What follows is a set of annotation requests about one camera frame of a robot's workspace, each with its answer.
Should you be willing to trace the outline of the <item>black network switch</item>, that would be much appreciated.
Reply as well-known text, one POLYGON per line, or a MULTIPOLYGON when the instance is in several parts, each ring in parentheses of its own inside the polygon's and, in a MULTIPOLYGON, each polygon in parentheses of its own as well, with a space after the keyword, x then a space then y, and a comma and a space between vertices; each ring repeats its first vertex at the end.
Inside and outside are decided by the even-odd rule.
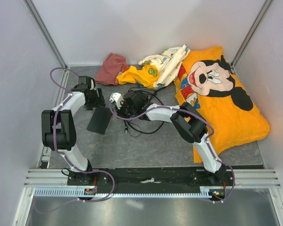
POLYGON ((97 107, 87 126, 87 130, 97 134, 104 135, 111 119, 111 111, 107 107, 97 107))

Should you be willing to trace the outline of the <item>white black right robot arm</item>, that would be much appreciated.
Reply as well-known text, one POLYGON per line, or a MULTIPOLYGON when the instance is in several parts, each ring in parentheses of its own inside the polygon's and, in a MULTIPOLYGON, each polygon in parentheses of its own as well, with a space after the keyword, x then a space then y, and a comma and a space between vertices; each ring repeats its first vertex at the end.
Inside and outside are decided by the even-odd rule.
POLYGON ((158 105, 152 103, 147 95, 135 91, 125 96, 113 93, 109 101, 112 113, 124 121, 140 119, 173 124, 181 138, 196 148, 207 173, 207 181, 214 186, 223 181, 226 166, 209 139, 214 129, 189 103, 158 105))

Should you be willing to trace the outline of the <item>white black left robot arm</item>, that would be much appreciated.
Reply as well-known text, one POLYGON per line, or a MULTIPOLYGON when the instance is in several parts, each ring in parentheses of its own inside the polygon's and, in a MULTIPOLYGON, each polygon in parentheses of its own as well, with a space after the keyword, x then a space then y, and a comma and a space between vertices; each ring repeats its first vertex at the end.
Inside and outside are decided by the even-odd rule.
POLYGON ((41 113, 42 143, 57 152, 78 173, 83 185, 94 180, 92 165, 79 150, 74 115, 82 107, 86 111, 102 109, 106 106, 101 89, 96 88, 95 79, 80 76, 78 84, 70 89, 67 97, 51 110, 41 113))

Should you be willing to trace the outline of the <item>black power adapter brick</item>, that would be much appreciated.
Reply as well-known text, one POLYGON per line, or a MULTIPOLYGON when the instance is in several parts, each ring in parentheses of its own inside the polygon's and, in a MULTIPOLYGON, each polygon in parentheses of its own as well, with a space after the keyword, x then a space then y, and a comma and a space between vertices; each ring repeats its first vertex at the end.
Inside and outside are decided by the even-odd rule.
POLYGON ((124 95, 124 100, 130 108, 138 110, 141 109, 149 99, 147 95, 131 90, 124 95))

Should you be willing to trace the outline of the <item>maroon red cloth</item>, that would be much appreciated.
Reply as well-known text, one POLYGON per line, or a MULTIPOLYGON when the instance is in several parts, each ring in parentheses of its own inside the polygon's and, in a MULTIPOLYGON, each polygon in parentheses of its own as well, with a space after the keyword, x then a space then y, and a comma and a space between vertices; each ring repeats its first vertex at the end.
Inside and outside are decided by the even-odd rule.
POLYGON ((119 73, 125 72, 127 68, 126 58, 119 54, 109 53, 96 74, 95 81, 102 85, 117 86, 116 80, 119 73))

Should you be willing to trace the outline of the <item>yellow dinosaur garment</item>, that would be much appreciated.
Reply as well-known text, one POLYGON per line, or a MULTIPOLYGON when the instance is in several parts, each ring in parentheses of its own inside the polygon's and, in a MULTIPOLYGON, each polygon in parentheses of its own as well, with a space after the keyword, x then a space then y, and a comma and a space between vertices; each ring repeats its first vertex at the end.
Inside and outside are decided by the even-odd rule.
POLYGON ((140 70, 135 66, 130 66, 125 72, 116 77, 116 82, 119 85, 139 83, 146 88, 154 89, 154 84, 159 77, 160 72, 154 65, 145 65, 140 70))

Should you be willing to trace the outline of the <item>cream dinosaur print cloth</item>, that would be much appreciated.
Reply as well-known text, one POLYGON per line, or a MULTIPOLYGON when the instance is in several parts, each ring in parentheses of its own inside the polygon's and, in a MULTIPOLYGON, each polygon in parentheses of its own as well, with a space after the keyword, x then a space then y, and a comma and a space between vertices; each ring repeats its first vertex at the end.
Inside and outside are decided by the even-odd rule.
POLYGON ((154 79, 150 88, 161 89, 175 81, 184 59, 189 55, 187 45, 166 49, 162 54, 150 55, 138 62, 146 67, 146 72, 154 79))

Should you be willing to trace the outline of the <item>orange Mickey Mouse pillow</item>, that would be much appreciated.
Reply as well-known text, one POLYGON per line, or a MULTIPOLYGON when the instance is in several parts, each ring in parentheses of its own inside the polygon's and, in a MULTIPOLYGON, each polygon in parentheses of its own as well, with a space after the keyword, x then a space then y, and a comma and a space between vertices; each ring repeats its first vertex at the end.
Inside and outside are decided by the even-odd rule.
POLYGON ((268 121, 232 72, 221 46, 190 52, 174 84, 178 103, 189 103, 211 125, 217 154, 269 134, 268 121))

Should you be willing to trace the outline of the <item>aluminium frame rail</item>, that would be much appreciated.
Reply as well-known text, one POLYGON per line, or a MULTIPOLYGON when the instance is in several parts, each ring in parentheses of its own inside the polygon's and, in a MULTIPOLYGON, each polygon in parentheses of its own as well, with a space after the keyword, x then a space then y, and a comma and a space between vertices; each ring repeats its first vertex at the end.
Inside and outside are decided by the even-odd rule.
POLYGON ((24 187, 65 187, 67 180, 60 169, 29 169, 24 187))

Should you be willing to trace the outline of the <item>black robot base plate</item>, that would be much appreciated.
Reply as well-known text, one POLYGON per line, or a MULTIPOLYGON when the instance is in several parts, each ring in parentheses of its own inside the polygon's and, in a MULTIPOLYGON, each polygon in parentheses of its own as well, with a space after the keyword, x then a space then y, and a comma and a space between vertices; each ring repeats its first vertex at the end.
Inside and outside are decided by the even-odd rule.
POLYGON ((154 167, 95 169, 91 174, 62 169, 69 186, 94 186, 95 190, 114 191, 196 191, 200 187, 232 186, 234 174, 226 167, 221 181, 212 182, 204 167, 154 167))

